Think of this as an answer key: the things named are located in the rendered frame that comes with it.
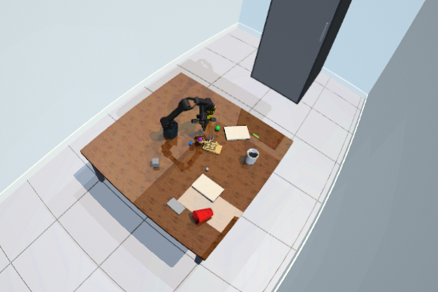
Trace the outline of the red plastic cup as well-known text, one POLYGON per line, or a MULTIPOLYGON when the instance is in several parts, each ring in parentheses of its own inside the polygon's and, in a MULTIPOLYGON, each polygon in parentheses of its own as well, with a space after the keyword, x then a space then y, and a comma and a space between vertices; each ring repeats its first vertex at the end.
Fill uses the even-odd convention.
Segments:
POLYGON ((193 218, 195 219, 195 221, 198 224, 200 222, 210 218, 212 215, 213 215, 213 212, 212 212, 211 208, 200 209, 200 210, 193 211, 193 218))

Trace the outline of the white rectangular slab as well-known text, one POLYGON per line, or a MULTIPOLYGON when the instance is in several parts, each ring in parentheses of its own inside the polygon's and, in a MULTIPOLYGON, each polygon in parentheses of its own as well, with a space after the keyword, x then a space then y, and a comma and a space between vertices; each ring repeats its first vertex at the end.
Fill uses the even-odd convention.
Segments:
POLYGON ((203 174, 192 184, 192 187, 205 195, 211 202, 214 202, 224 191, 222 187, 203 174))
POLYGON ((250 135, 247 126, 224 127, 227 140, 249 140, 250 135))

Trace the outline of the olive yellow cup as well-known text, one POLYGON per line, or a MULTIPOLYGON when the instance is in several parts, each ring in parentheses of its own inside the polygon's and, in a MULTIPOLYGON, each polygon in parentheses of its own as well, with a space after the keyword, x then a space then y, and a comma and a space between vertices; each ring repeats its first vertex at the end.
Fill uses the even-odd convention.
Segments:
POLYGON ((214 107, 214 110, 211 110, 211 111, 207 111, 207 119, 210 119, 210 117, 212 117, 213 116, 213 114, 214 114, 214 112, 215 112, 215 107, 214 107))

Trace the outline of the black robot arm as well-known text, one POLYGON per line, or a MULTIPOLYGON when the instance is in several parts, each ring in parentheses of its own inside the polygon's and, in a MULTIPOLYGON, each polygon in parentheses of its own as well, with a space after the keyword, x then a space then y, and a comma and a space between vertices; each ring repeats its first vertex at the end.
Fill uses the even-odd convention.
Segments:
POLYGON ((175 119, 178 115, 180 115, 184 111, 188 111, 194 108, 194 106, 199 106, 200 112, 207 112, 214 110, 214 103, 212 103, 210 98, 199 98, 198 96, 195 97, 187 97, 186 99, 183 99, 179 102, 178 107, 171 112, 167 117, 162 117, 160 119, 160 122, 163 126, 164 131, 167 129, 173 129, 175 122, 172 120, 175 119), (188 100, 193 100, 194 105, 190 106, 188 100))

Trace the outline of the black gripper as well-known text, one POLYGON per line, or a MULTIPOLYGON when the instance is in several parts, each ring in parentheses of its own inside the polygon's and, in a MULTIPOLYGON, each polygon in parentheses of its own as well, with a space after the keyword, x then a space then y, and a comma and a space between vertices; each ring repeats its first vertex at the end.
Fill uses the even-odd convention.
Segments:
POLYGON ((199 124, 201 124, 204 132, 205 132, 206 126, 209 123, 209 121, 216 122, 216 118, 215 117, 210 117, 210 119, 207 119, 207 112, 199 112, 199 118, 200 118, 199 120, 192 119, 191 123, 199 122, 199 124), (205 123, 205 126, 204 126, 203 122, 205 123))

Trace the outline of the grey handleless cup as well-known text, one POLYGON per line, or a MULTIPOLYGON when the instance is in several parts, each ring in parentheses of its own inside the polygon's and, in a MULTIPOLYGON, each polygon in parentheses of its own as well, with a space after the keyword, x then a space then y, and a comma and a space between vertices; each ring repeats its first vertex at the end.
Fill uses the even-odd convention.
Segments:
POLYGON ((256 161, 257 157, 258 157, 258 152, 254 149, 250 149, 247 153, 245 161, 248 164, 253 164, 256 161))

